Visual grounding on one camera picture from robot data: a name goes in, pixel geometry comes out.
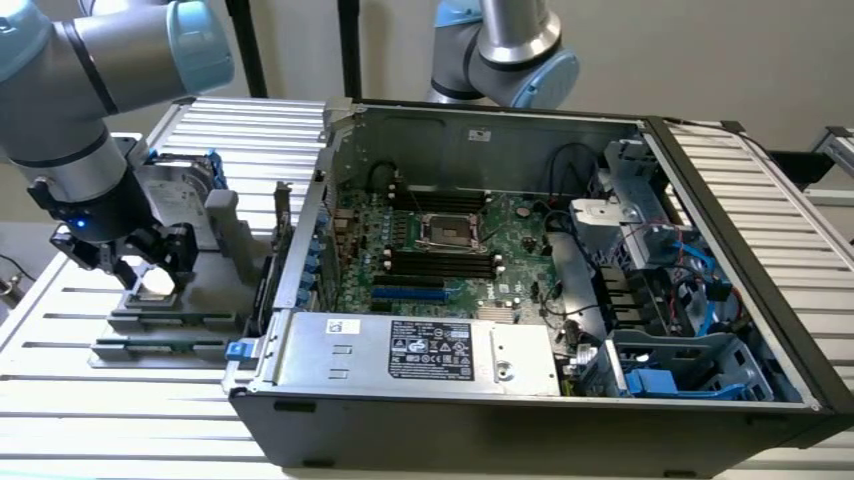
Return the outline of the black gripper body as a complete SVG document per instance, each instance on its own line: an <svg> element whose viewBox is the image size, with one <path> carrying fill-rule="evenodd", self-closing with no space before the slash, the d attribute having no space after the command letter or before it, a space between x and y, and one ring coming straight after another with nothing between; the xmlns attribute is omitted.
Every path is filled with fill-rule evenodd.
<svg viewBox="0 0 854 480"><path fill-rule="evenodd" d="M75 241L102 244L144 233L158 236L162 223L155 218L150 201L131 168L118 184L94 199L66 202L50 193L44 179L32 181L27 192L38 206L66 227L51 235L52 246L70 245Z"/></svg>

